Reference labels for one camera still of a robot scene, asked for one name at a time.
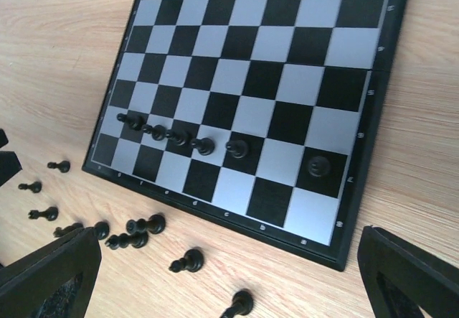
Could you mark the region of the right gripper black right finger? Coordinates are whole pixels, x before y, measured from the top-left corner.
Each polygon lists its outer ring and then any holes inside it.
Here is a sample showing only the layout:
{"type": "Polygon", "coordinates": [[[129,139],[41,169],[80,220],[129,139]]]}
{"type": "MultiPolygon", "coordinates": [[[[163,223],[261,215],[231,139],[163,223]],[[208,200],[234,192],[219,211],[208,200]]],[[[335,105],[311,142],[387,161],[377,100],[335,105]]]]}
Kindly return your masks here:
{"type": "Polygon", "coordinates": [[[458,316],[458,268],[395,234],[364,227],[358,264],[375,317],[458,316]]]}

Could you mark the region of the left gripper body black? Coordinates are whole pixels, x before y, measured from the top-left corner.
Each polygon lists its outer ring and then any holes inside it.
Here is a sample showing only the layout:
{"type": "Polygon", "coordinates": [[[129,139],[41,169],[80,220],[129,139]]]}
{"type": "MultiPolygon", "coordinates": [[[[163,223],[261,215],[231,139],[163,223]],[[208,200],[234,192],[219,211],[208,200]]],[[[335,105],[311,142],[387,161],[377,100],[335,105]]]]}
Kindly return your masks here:
{"type": "Polygon", "coordinates": [[[8,182],[22,170],[22,166],[14,151],[1,151],[0,153],[0,185],[8,182]]]}

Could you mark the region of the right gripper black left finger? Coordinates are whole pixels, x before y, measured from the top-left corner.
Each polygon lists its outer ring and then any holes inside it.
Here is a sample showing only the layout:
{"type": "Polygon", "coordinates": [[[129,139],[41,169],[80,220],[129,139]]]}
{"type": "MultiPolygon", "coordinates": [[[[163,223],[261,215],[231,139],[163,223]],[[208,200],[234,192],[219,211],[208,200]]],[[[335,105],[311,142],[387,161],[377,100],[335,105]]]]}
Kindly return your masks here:
{"type": "Polygon", "coordinates": [[[78,228],[1,269],[2,317],[84,317],[102,260],[93,228],[78,228]]]}

